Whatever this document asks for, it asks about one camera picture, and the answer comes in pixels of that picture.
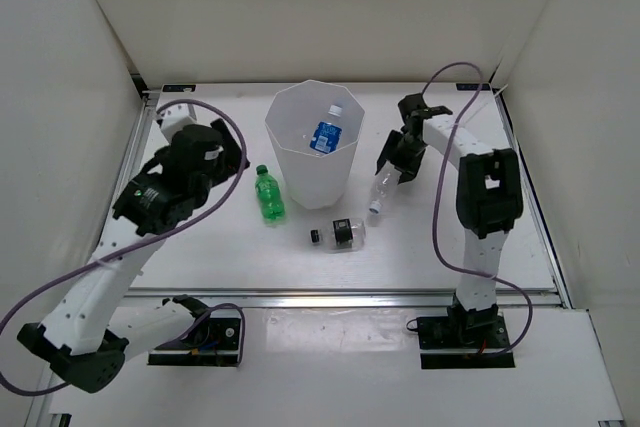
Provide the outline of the green plastic bottle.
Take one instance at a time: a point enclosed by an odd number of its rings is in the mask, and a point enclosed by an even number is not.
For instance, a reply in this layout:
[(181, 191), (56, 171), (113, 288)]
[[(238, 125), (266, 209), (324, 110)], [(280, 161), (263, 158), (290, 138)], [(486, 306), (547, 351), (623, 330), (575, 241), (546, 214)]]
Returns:
[(266, 165), (258, 165), (256, 175), (254, 188), (263, 219), (268, 222), (282, 220), (286, 212), (277, 180)]

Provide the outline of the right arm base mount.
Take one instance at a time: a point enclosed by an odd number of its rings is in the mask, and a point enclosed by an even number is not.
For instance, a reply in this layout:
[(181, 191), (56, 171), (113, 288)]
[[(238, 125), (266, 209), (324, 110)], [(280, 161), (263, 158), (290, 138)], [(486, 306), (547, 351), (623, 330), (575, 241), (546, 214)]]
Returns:
[(505, 320), (497, 305), (466, 311), (461, 305), (447, 308), (444, 316), (409, 320), (409, 333), (418, 336), (422, 370), (481, 370), (515, 368)]

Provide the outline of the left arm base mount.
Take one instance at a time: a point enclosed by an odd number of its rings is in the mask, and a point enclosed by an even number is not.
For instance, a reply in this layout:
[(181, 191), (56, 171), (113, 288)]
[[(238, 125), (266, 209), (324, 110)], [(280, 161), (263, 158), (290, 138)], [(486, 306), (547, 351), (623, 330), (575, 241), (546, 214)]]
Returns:
[(176, 340), (148, 353), (149, 366), (237, 368), (244, 357), (246, 316), (241, 307), (225, 302), (208, 306), (195, 297), (165, 299), (194, 317), (194, 324)]

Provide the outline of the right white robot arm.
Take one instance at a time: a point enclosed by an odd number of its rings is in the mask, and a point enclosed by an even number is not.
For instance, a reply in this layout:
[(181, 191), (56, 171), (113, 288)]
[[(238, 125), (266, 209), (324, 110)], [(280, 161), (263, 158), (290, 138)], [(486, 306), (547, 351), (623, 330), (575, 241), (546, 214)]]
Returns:
[(496, 283), (503, 246), (524, 210), (519, 162), (511, 148), (498, 149), (455, 123), (445, 106), (429, 107), (420, 93), (398, 104), (403, 125), (392, 130), (376, 164), (369, 212), (379, 215), (401, 183), (414, 180), (426, 150), (443, 155), (457, 170), (456, 214), (465, 232), (465, 250), (449, 334), (470, 347), (486, 331), (478, 314), (496, 311)]

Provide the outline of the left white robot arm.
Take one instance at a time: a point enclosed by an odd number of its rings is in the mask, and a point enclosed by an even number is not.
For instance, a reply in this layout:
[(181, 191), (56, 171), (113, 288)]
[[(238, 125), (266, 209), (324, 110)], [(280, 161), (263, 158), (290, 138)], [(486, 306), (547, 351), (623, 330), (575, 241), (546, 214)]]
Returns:
[(91, 260), (28, 294), (20, 308), (72, 281), (59, 304), (39, 322), (24, 324), (18, 342), (61, 379), (96, 393), (138, 355), (177, 341), (206, 342), (213, 308), (189, 295), (112, 320), (133, 281), (171, 237), (219, 210), (250, 163), (244, 135), (221, 109), (179, 99), (157, 114), (166, 145), (123, 188)]

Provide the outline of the clear plastic bottle blue cap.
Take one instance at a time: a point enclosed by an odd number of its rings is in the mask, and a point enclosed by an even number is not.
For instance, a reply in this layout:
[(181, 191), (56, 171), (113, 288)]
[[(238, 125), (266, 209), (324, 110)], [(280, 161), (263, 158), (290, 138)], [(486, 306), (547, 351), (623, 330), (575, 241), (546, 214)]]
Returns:
[(380, 215), (385, 212), (398, 186), (400, 175), (400, 171), (388, 164), (375, 176), (368, 205), (370, 214)]

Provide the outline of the blue label plastic bottle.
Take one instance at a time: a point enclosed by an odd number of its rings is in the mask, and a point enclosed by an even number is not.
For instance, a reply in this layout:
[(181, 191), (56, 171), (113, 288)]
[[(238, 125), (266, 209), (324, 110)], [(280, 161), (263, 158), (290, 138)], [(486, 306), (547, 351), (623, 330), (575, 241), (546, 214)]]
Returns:
[(342, 111), (337, 105), (331, 105), (325, 117), (318, 123), (309, 147), (319, 155), (334, 152), (342, 135)]

